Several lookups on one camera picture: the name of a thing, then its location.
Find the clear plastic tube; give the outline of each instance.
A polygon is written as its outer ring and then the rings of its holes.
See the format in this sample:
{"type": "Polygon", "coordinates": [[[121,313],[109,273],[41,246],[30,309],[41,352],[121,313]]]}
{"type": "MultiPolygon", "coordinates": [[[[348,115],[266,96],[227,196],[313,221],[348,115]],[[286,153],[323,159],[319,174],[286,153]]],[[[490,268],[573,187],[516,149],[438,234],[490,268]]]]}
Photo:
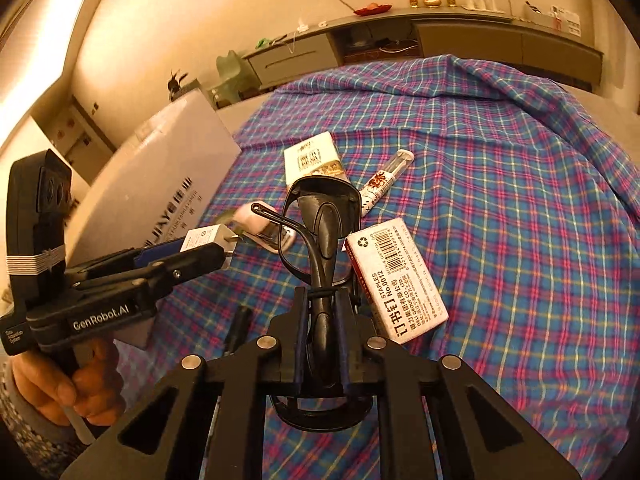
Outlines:
{"type": "Polygon", "coordinates": [[[414,154],[408,150],[398,152],[380,170],[372,176],[360,190],[362,197],[361,216],[366,215],[378,200],[389,190],[402,172],[414,161],[414,154]]]}

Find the checkered cloth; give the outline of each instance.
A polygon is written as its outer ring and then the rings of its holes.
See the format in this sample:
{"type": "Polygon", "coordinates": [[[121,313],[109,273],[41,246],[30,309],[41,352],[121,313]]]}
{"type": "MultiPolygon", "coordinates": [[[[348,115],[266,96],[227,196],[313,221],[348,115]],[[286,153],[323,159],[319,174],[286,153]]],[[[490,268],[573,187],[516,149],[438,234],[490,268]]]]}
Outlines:
{"type": "MultiPolygon", "coordinates": [[[[430,346],[406,347],[460,355],[583,478],[597,478],[626,440],[640,375],[638,169],[549,80],[451,56],[374,62],[275,92],[238,133],[242,154],[202,225],[255,199],[280,208],[282,150],[325,130],[357,187],[399,148],[415,153],[364,219],[404,219],[449,311],[430,346]]],[[[303,266],[302,245],[290,256],[303,266]]],[[[238,304],[255,311],[250,337],[264,333],[296,285],[277,256],[239,244],[231,269],[159,304],[146,352],[120,346],[127,398],[184,355],[219,356],[238,304]]],[[[313,434],[268,405],[264,478],[380,477],[375,413],[313,434]]]]}

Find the drawer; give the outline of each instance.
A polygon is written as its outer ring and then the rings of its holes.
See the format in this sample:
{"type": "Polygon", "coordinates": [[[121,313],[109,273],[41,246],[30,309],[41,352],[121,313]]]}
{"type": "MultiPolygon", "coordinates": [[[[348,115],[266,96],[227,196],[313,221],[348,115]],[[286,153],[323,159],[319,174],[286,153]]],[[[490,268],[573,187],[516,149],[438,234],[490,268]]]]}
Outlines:
{"type": "Polygon", "coordinates": [[[296,40],[295,48],[292,43],[273,48],[249,58],[249,62],[263,87],[340,65],[328,34],[296,40]]]}
{"type": "Polygon", "coordinates": [[[415,28],[424,57],[453,54],[465,59],[522,63],[522,33],[511,25],[438,20],[418,22],[415,28]]]}
{"type": "Polygon", "coordinates": [[[523,32],[523,64],[541,68],[594,86],[600,84],[602,54],[578,43],[535,32],[523,32]]]}

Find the bed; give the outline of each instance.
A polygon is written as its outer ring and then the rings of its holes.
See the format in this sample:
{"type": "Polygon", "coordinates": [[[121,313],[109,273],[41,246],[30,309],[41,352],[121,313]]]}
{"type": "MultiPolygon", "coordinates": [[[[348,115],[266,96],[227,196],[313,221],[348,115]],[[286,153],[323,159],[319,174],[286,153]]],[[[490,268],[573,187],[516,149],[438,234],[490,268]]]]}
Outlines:
{"type": "MultiPolygon", "coordinates": [[[[640,376],[640,174],[625,152],[557,84],[500,64],[344,67],[282,87],[251,116],[201,224],[254,199],[282,206],[282,150],[325,130],[357,187],[397,149],[415,153],[363,220],[404,219],[449,311],[406,348],[460,355],[598,478],[626,441],[640,376]]],[[[183,356],[219,356],[238,304],[254,309],[250,338],[288,308],[299,283],[278,257],[236,252],[229,270],[159,303],[146,351],[120,345],[129,403],[183,356]]],[[[304,264],[300,244],[289,256],[304,264]]],[[[351,430],[302,433],[268,403],[264,478],[379,478],[376,428],[372,412],[351,430]]]]}

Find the red plate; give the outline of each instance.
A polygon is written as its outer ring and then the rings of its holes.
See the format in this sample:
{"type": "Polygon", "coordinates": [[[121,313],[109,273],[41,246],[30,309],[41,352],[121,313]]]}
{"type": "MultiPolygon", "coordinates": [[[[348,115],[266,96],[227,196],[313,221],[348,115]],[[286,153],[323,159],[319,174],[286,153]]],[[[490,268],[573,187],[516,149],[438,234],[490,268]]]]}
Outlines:
{"type": "Polygon", "coordinates": [[[379,5],[375,9],[367,9],[367,7],[364,7],[364,9],[354,10],[353,12],[358,16],[372,16],[374,14],[382,14],[383,12],[387,12],[390,8],[390,5],[379,5]]]}

